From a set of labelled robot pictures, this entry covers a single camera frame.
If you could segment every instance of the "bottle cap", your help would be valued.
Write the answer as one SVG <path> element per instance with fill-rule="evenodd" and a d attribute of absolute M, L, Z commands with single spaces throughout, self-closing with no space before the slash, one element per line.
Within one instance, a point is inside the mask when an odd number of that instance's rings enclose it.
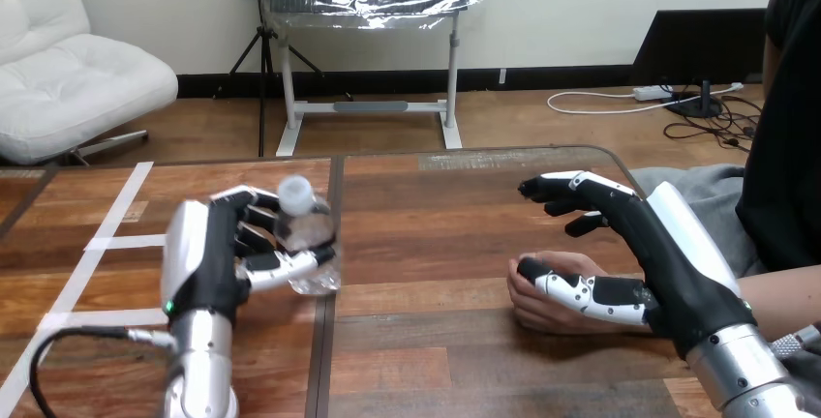
<path fill-rule="evenodd" d="M 308 215 L 314 208 L 314 188 L 303 176 L 294 174 L 283 179 L 277 194 L 280 208 L 292 217 Z"/>

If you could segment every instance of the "white armchair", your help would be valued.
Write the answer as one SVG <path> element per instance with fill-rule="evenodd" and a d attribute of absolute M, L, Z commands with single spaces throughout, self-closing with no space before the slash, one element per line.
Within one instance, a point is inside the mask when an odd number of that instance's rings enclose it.
<path fill-rule="evenodd" d="M 173 70 L 142 49 L 88 34 L 80 0 L 0 0 L 0 157 L 82 159 L 147 132 L 78 146 L 176 99 Z"/>

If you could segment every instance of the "black shirt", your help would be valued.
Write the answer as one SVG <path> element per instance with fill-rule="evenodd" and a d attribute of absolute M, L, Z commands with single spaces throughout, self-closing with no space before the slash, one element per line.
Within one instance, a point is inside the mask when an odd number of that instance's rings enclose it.
<path fill-rule="evenodd" d="M 821 263 L 821 0 L 770 0 L 781 62 L 736 212 L 770 271 Z"/>

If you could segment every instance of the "white tape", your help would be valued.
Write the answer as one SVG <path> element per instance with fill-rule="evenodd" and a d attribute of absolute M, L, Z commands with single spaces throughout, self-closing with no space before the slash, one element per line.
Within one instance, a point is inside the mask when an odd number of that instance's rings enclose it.
<path fill-rule="evenodd" d="M 168 317 L 160 309 L 49 313 L 37 329 L 56 331 L 77 326 L 156 326 L 167 323 Z"/>
<path fill-rule="evenodd" d="M 128 181 L 126 181 L 120 194 L 114 200 L 114 203 L 111 204 L 111 208 L 108 209 L 106 217 L 97 229 L 97 233 L 94 234 L 94 239 L 110 239 L 114 236 L 117 227 L 120 225 L 120 222 L 122 222 L 126 212 L 128 212 L 131 203 L 134 201 L 134 197 L 137 196 L 137 192 L 139 192 L 139 188 L 142 187 L 142 183 L 148 176 L 148 172 L 151 171 L 153 164 L 153 162 L 147 162 L 135 166 L 134 171 L 132 171 L 131 176 Z M 51 306 L 51 310 L 44 316 L 44 321 L 50 314 L 67 314 L 71 312 L 80 294 L 82 294 L 83 289 L 85 289 L 85 286 L 91 279 L 91 275 L 100 263 L 103 252 L 103 250 L 91 250 L 83 253 L 75 271 L 69 277 L 60 295 L 57 296 L 54 305 Z M 44 323 L 44 321 L 41 321 L 41 324 L 46 326 L 47 323 Z M 22 355 L 17 359 L 17 363 L 15 363 L 15 366 L 3 382 L 3 386 L 0 387 L 0 418 L 9 418 L 15 410 L 17 402 L 19 402 L 23 391 L 25 391 L 28 386 L 28 367 L 31 362 L 31 356 L 34 354 L 38 345 L 40 345 L 51 332 L 53 332 L 51 329 L 45 327 L 35 332 L 34 337 L 29 341 Z"/>
<path fill-rule="evenodd" d="M 85 246 L 86 251 L 106 251 L 111 249 L 139 249 L 143 247 L 162 247 L 166 244 L 164 234 L 144 236 L 118 236 L 110 238 L 95 237 Z"/>

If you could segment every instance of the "person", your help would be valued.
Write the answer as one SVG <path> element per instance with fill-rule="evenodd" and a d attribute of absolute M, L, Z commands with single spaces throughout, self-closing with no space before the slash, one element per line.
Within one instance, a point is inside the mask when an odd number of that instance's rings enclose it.
<path fill-rule="evenodd" d="M 770 0 L 764 55 L 765 104 L 744 167 L 632 171 L 651 192 L 675 186 L 739 278 L 762 334 L 770 341 L 821 319 L 821 0 Z M 605 275 L 583 254 L 531 254 L 559 271 Z M 523 326 L 551 334 L 649 332 L 582 316 L 535 291 L 508 264 L 513 312 Z M 787 365 L 821 414 L 821 357 Z"/>

